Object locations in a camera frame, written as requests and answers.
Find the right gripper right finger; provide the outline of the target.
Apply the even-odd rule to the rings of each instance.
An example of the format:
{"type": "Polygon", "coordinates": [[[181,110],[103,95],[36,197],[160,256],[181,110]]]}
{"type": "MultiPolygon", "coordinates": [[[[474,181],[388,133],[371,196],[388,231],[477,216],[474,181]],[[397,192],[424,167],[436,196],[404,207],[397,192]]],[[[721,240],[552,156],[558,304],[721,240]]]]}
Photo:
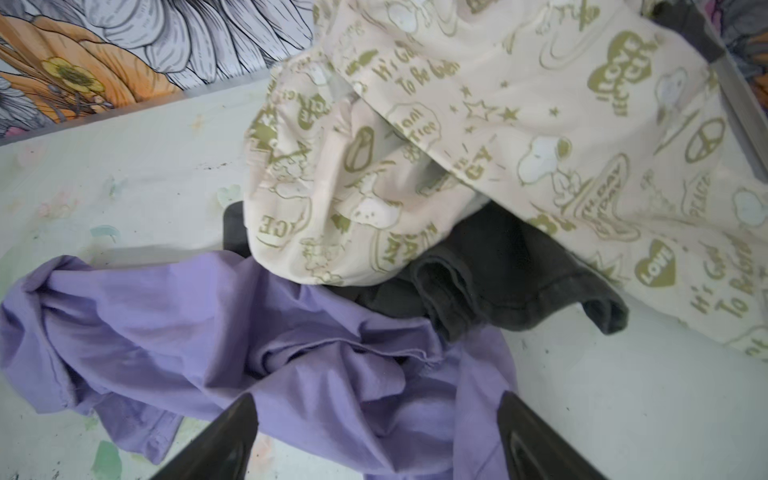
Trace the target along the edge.
{"type": "Polygon", "coordinates": [[[515,392],[503,394],[497,425],[511,479],[606,480],[515,392]]]}

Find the purple cloth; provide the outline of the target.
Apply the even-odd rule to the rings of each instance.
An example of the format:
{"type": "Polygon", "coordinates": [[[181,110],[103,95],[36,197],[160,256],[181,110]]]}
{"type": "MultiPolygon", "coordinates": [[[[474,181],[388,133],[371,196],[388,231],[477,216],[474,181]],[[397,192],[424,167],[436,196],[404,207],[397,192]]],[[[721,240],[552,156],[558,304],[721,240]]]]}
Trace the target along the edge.
{"type": "Polygon", "coordinates": [[[98,270],[72,256],[1,304],[1,369],[36,411],[96,414],[153,463],[183,418],[243,395],[262,433],[368,479],[503,479],[497,410],[515,386],[501,332],[456,344],[237,254],[98,270]]]}

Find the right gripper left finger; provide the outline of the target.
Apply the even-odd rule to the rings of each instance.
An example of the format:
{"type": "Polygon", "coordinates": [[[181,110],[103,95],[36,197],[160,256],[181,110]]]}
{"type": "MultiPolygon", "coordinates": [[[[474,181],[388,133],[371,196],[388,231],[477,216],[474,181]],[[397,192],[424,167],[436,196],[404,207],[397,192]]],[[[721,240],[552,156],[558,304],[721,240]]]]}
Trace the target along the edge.
{"type": "Polygon", "coordinates": [[[253,396],[245,393],[163,466],[152,480],[243,480],[258,428],[253,396]]]}

